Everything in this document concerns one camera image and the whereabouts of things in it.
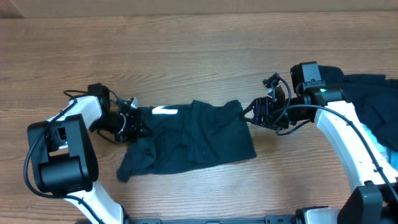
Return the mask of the dark green t-shirt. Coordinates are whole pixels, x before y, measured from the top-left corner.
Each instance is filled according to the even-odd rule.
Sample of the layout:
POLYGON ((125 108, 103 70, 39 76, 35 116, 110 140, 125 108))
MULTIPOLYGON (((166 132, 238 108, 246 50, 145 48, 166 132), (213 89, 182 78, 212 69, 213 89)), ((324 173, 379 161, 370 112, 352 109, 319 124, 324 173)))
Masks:
POLYGON ((212 106, 194 100, 189 105, 140 107, 148 137, 128 145, 116 176, 127 182, 146 174, 178 174, 257 156, 251 133, 240 118, 238 100, 212 106))

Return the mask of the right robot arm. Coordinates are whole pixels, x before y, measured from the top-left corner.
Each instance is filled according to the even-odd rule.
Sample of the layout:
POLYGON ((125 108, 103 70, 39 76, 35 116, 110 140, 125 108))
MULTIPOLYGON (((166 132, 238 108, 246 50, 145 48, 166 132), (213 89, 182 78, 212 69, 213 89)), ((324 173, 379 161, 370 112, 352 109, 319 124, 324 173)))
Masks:
POLYGON ((262 81, 267 96, 256 98, 241 119, 282 130, 313 122, 326 136, 349 181, 351 195, 341 209, 299 208, 293 215, 266 216, 265 223, 397 223, 397 171, 367 135, 352 101, 339 84, 329 84, 316 62, 290 69, 292 86, 275 73, 262 81))

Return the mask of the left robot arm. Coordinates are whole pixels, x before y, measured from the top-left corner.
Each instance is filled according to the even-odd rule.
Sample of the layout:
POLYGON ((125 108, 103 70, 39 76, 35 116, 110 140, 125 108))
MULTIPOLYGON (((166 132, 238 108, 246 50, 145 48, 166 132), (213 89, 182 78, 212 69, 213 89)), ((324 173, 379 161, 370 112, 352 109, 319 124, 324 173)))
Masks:
POLYGON ((29 151, 23 176, 28 189, 43 198, 70 202, 90 223, 133 223, 99 180, 90 132, 107 131, 113 144, 150 133, 141 120, 137 98, 123 100, 101 83, 87 90, 65 90, 68 106, 27 128, 29 151))

